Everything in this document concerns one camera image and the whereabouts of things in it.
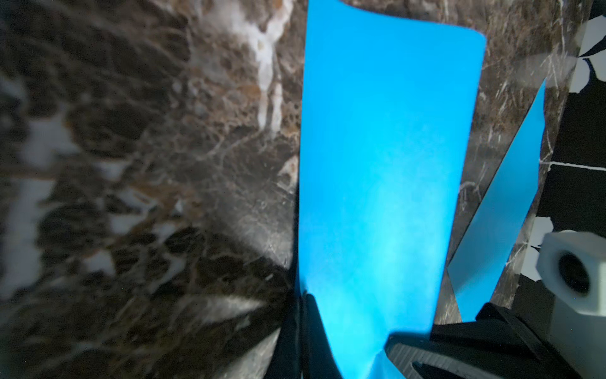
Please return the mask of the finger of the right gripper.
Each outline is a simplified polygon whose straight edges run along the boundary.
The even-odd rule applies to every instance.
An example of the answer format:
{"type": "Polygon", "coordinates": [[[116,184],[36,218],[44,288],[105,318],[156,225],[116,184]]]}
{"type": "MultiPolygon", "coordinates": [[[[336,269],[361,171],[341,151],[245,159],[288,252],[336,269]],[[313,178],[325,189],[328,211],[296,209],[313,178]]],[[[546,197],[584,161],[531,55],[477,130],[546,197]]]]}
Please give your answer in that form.
{"type": "Polygon", "coordinates": [[[427,337],[390,336],[387,356],[406,378],[579,378],[510,309],[486,303],[474,322],[434,325],[427,337]]]}

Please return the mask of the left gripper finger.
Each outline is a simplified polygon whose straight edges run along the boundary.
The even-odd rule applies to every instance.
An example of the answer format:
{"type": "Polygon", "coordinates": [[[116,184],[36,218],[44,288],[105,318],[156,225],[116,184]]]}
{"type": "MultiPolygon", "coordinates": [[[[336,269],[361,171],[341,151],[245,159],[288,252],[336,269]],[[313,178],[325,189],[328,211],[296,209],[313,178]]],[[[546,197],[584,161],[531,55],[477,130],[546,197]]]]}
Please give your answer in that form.
{"type": "Polygon", "coordinates": [[[315,298],[304,293],[287,306],[266,378],[340,378],[315,298]]]}

